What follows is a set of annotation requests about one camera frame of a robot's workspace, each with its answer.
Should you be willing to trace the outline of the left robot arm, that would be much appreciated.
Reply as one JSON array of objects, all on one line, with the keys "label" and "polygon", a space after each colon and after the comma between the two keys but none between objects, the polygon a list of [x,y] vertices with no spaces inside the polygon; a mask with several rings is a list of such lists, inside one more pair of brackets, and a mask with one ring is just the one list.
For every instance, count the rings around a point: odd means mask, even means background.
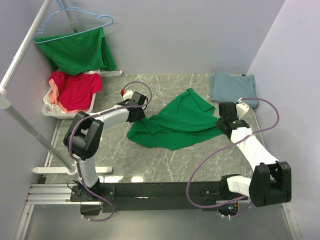
[{"label": "left robot arm", "polygon": [[131,91],[129,95],[123,95],[123,101],[109,109],[91,114],[81,111],[75,115],[63,144],[75,161],[78,188],[88,201],[102,195],[94,155],[100,146],[103,131],[117,124],[141,120],[146,116],[144,110],[148,103],[147,96]]}]

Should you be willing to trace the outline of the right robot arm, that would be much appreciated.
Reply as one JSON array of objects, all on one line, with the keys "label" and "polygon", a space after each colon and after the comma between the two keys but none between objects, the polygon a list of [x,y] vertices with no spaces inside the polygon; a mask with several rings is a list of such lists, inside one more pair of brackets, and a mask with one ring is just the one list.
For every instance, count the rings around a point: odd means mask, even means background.
[{"label": "right robot arm", "polygon": [[219,193],[226,200],[236,194],[246,196],[256,207],[288,203],[292,199],[291,166],[270,154],[242,119],[249,109],[244,102],[218,105],[220,117],[216,126],[236,144],[253,170],[251,178],[239,174],[223,176]]}]

